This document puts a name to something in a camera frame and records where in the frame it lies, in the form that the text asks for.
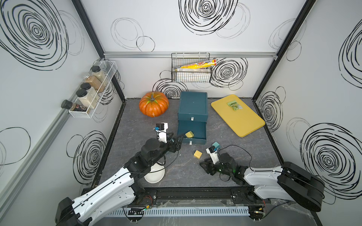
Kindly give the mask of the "teal plug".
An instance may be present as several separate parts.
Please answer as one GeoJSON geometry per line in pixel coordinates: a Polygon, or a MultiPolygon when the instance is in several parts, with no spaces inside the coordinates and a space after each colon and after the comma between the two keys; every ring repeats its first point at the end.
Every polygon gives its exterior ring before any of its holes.
{"type": "Polygon", "coordinates": [[[221,147],[218,142],[214,142],[214,143],[212,144],[212,146],[213,146],[214,149],[216,149],[216,150],[220,149],[220,147],[221,147]]]}

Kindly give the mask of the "teal drawer cabinet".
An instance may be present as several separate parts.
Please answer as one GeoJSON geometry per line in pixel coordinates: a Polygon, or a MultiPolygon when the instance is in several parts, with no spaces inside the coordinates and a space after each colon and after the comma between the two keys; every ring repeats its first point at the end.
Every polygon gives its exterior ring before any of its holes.
{"type": "Polygon", "coordinates": [[[206,123],[208,101],[206,92],[183,91],[180,95],[177,135],[183,136],[183,143],[190,145],[206,144],[206,123]],[[194,138],[185,133],[192,131],[194,138]]]}

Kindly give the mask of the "yellow plug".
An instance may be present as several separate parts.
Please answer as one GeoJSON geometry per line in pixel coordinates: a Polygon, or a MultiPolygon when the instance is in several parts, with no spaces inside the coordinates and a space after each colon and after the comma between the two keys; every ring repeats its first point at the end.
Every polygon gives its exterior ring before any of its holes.
{"type": "Polygon", "coordinates": [[[203,153],[202,153],[201,151],[196,150],[196,151],[194,152],[193,156],[194,156],[195,158],[197,158],[197,159],[200,159],[201,156],[202,156],[202,154],[203,154],[203,153]]]}
{"type": "Polygon", "coordinates": [[[189,132],[185,133],[185,136],[187,138],[194,138],[195,135],[194,135],[194,133],[192,131],[189,131],[189,132]]]}

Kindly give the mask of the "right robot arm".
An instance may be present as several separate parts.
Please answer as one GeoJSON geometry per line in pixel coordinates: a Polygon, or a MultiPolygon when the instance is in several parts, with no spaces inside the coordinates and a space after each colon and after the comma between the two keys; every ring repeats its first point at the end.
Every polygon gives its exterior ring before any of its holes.
{"type": "Polygon", "coordinates": [[[321,211],[325,183],[292,162],[274,168],[253,168],[239,165],[223,153],[218,157],[212,154],[199,165],[211,176],[227,175],[237,185],[251,187],[260,199],[294,201],[310,211],[321,211]]]}

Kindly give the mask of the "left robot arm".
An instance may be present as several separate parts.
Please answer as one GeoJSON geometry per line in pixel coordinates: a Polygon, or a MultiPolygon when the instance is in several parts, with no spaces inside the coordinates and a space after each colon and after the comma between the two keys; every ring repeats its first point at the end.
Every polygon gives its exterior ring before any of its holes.
{"type": "Polygon", "coordinates": [[[69,197],[58,204],[55,223],[57,226],[93,226],[111,212],[132,203],[144,192],[138,181],[151,174],[151,167],[167,152],[178,153],[183,136],[166,141],[150,138],[124,166],[108,180],[75,199],[69,197]]]}

